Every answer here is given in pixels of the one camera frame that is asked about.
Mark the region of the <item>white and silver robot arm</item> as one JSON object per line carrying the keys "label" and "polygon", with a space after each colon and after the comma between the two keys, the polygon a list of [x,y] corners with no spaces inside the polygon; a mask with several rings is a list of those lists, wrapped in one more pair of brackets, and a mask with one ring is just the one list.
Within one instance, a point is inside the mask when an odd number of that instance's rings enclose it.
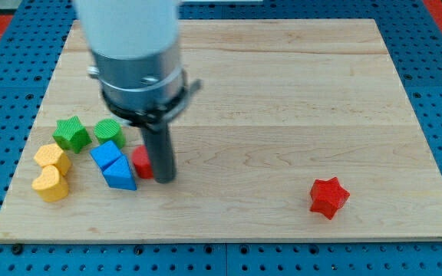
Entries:
{"label": "white and silver robot arm", "polygon": [[131,126],[154,128],[182,113],[200,82],[188,84],[177,0],[74,0],[107,107]]}

